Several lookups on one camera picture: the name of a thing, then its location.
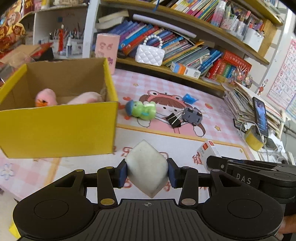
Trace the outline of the white red small box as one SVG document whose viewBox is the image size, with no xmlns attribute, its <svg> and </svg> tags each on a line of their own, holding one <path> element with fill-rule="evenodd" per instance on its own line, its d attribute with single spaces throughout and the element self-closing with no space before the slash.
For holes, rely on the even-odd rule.
<svg viewBox="0 0 296 241">
<path fill-rule="evenodd" d="M 207 158 L 210 156 L 221 157 L 214 143 L 211 140 L 208 140 L 197 150 L 197 158 L 204 166 L 206 166 Z"/>
</svg>

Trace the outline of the white sponge block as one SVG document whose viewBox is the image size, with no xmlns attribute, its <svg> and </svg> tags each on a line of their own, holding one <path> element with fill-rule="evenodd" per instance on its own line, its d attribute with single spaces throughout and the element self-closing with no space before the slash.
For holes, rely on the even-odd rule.
<svg viewBox="0 0 296 241">
<path fill-rule="evenodd" d="M 127 176 L 142 193 L 154 198 L 168 182 L 168 162 L 143 140 L 125 158 Z"/>
</svg>

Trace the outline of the blue plastic bag roll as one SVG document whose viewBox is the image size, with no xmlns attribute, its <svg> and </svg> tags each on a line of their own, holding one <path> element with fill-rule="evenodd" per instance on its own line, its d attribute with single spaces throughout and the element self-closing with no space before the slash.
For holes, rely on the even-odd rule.
<svg viewBox="0 0 296 241">
<path fill-rule="evenodd" d="M 184 101 L 185 103 L 188 103 L 188 104 L 192 105 L 192 104 L 194 104 L 195 102 L 197 102 L 198 99 L 195 98 L 195 97 L 193 97 L 193 96 L 191 96 L 191 95 L 189 95 L 188 93 L 186 93 L 186 94 L 183 96 L 183 101 Z"/>
</svg>

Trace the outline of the yellow tape roll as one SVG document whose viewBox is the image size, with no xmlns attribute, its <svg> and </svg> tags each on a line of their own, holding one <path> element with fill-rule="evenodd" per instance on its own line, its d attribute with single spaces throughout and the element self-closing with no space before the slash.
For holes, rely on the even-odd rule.
<svg viewBox="0 0 296 241">
<path fill-rule="evenodd" d="M 263 147 L 264 143 L 262 137 L 256 131 L 257 127 L 251 126 L 244 134 L 244 139 L 251 149 L 259 151 Z"/>
</svg>

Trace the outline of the pink cartoon desk mat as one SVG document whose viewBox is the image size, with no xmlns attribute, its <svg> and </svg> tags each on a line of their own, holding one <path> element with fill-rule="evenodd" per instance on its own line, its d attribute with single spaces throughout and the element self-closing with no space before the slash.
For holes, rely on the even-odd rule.
<svg viewBox="0 0 296 241">
<path fill-rule="evenodd" d="M 190 166 L 205 172 L 198 156 L 203 142 L 211 140 L 221 156 L 253 159 L 254 156 L 234 128 L 232 113 L 223 99 L 139 73 L 116 70 L 113 81 L 119 105 L 143 95 L 170 95 L 181 100 L 190 94 L 197 101 L 194 107 L 203 113 L 203 130 L 186 124 L 172 129 L 162 119 L 142 123 L 128 118 L 125 110 L 118 111 L 113 153 L 98 156 L 62 157 L 49 159 L 8 159 L 1 156 L 1 188 L 16 200 L 21 200 L 47 184 L 76 170 L 94 173 L 104 166 L 116 166 L 141 141 L 147 141 L 164 157 L 171 157 L 179 166 Z"/>
</svg>

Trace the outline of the black binder clip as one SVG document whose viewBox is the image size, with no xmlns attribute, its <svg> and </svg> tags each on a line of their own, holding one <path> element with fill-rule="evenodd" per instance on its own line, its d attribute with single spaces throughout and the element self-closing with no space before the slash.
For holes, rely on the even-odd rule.
<svg viewBox="0 0 296 241">
<path fill-rule="evenodd" d="M 179 128 L 182 125 L 183 112 L 172 113 L 166 117 L 166 121 L 170 124 L 172 128 Z"/>
</svg>

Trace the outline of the grey toy car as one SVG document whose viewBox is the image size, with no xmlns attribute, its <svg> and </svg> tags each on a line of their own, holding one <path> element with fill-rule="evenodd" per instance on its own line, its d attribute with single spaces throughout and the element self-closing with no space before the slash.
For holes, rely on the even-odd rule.
<svg viewBox="0 0 296 241">
<path fill-rule="evenodd" d="M 187 107 L 182 112 L 182 120 L 197 126 L 203 120 L 203 114 L 197 108 Z"/>
</svg>

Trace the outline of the black smartphone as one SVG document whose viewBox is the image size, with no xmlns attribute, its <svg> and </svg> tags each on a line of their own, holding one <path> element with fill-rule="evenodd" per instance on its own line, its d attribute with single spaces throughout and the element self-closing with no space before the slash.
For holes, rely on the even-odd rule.
<svg viewBox="0 0 296 241">
<path fill-rule="evenodd" d="M 254 116 L 255 122 L 259 128 L 258 133 L 261 133 L 264 137 L 268 137 L 268 123 L 267 123 L 267 115 L 266 115 L 266 108 L 263 101 L 259 100 L 256 97 L 252 98 L 253 109 L 254 109 Z"/>
</svg>

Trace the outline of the green blue plush toy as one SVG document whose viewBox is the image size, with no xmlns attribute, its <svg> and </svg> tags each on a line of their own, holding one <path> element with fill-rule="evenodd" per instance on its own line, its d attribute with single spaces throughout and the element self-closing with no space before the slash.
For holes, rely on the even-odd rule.
<svg viewBox="0 0 296 241">
<path fill-rule="evenodd" d="M 156 103 L 154 101 L 142 103 L 141 101 L 130 100 L 125 105 L 128 116 L 134 116 L 145 121 L 150 121 L 156 116 Z"/>
</svg>

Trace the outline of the stack of paper books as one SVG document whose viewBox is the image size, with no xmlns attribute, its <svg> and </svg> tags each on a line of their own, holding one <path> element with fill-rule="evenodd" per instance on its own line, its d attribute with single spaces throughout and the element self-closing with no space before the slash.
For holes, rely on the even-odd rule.
<svg viewBox="0 0 296 241">
<path fill-rule="evenodd" d="M 234 115 L 238 129 L 246 130 L 247 123 L 267 122 L 268 132 L 281 138 L 285 119 L 269 103 L 242 84 L 222 85 L 225 88 L 224 101 Z"/>
</svg>

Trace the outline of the yellow cardboard box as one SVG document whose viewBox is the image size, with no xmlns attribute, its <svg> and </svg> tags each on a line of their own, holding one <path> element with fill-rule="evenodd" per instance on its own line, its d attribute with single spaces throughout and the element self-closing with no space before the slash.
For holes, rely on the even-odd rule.
<svg viewBox="0 0 296 241">
<path fill-rule="evenodd" d="M 97 92 L 104 102 L 35 107 L 36 95 Z M 105 58 L 32 62 L 1 87 L 1 150 L 8 158 L 110 154 L 118 97 Z"/>
</svg>

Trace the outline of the pink plush toy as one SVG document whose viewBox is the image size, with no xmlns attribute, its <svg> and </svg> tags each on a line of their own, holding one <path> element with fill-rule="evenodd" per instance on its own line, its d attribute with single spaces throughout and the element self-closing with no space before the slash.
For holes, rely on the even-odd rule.
<svg viewBox="0 0 296 241">
<path fill-rule="evenodd" d="M 104 102 L 102 95 L 97 92 L 85 92 L 78 96 L 57 97 L 52 89 L 46 88 L 40 91 L 35 98 L 35 107 L 56 106 L 64 104 L 87 104 Z"/>
</svg>

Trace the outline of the orange white blue carton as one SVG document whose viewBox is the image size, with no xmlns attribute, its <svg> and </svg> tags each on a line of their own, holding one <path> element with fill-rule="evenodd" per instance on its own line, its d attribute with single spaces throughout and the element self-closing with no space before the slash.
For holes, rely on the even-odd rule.
<svg viewBox="0 0 296 241">
<path fill-rule="evenodd" d="M 187 67 L 187 66 L 185 66 L 183 64 L 176 63 L 176 62 L 171 63 L 170 70 L 173 73 L 177 73 L 177 74 L 180 74 L 180 75 L 185 75 L 185 76 L 192 77 L 192 78 L 195 78 L 195 79 L 198 79 L 200 77 L 200 75 L 201 75 L 201 72 L 199 70 Z"/>
</svg>

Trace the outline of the red dictionary book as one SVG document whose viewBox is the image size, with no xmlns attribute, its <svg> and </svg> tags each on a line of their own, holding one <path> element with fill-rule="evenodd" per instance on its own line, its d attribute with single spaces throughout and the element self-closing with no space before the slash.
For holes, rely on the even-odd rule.
<svg viewBox="0 0 296 241">
<path fill-rule="evenodd" d="M 252 65 L 250 63 L 240 58 L 238 55 L 227 50 L 223 51 L 222 60 L 226 61 L 227 63 L 235 67 L 241 66 L 243 68 L 246 68 L 248 71 L 250 71 L 252 68 Z"/>
</svg>

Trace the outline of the white quilted pearl handbag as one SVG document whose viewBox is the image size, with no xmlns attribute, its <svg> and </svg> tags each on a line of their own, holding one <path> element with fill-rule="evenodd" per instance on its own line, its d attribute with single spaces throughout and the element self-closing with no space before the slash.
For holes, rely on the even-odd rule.
<svg viewBox="0 0 296 241">
<path fill-rule="evenodd" d="M 156 39 L 159 41 L 158 47 L 153 47 L 147 45 L 148 40 Z M 165 56 L 165 50 L 162 49 L 163 41 L 157 35 L 149 35 L 145 38 L 143 44 L 138 45 L 137 52 L 135 55 L 135 61 L 137 63 L 142 63 L 151 66 L 161 66 L 163 63 L 163 58 Z"/>
</svg>

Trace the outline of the white pen holder box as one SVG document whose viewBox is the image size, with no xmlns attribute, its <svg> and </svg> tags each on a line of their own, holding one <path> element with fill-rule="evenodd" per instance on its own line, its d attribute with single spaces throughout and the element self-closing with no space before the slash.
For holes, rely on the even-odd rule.
<svg viewBox="0 0 296 241">
<path fill-rule="evenodd" d="M 51 48 L 56 55 L 65 57 L 82 55 L 83 34 L 79 24 L 72 30 L 61 25 L 54 32 L 49 32 L 48 41 L 52 44 Z"/>
</svg>

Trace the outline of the pink cylindrical holder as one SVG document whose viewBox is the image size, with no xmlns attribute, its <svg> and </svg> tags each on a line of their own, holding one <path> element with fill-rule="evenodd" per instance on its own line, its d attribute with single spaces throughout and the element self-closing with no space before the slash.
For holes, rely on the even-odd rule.
<svg viewBox="0 0 296 241">
<path fill-rule="evenodd" d="M 119 35 L 107 33 L 99 33 L 96 38 L 95 57 L 107 59 L 111 75 L 115 72 L 119 40 Z"/>
</svg>

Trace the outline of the wooden bookshelf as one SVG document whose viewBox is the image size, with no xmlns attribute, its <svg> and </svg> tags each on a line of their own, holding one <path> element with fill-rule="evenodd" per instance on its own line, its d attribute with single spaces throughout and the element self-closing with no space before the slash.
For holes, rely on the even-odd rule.
<svg viewBox="0 0 296 241">
<path fill-rule="evenodd" d="M 264 40 L 261 44 L 263 52 L 255 51 L 238 38 L 225 30 L 215 27 L 210 23 L 195 18 L 186 13 L 181 13 L 165 6 L 156 6 L 147 1 L 87 1 L 88 12 L 86 19 L 86 29 L 93 26 L 97 29 L 96 23 L 101 16 L 113 13 L 113 11 L 127 10 L 129 16 L 141 15 L 148 19 L 150 24 L 164 27 L 189 37 L 191 40 L 207 40 L 216 45 L 231 51 L 240 57 L 252 59 L 251 74 L 257 76 L 255 80 L 261 83 L 267 74 L 272 70 L 272 61 L 276 50 L 271 51 L 272 41 Z"/>
</svg>

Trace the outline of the brown cardboard sheet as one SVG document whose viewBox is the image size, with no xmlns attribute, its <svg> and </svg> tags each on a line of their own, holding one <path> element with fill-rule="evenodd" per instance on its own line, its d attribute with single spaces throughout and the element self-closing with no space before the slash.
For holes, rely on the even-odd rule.
<svg viewBox="0 0 296 241">
<path fill-rule="evenodd" d="M 19 68 L 23 64 L 34 62 L 32 56 L 41 49 L 40 45 L 19 45 L 1 58 L 1 63 Z"/>
</svg>

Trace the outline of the red gold cartoon poster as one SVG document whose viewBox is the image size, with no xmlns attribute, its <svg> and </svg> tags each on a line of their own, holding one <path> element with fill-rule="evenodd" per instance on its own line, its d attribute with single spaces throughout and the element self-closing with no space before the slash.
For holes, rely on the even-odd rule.
<svg viewBox="0 0 296 241">
<path fill-rule="evenodd" d="M 1 16 L 1 53 L 24 37 L 26 30 L 21 20 L 35 11 L 35 1 L 15 1 Z"/>
</svg>

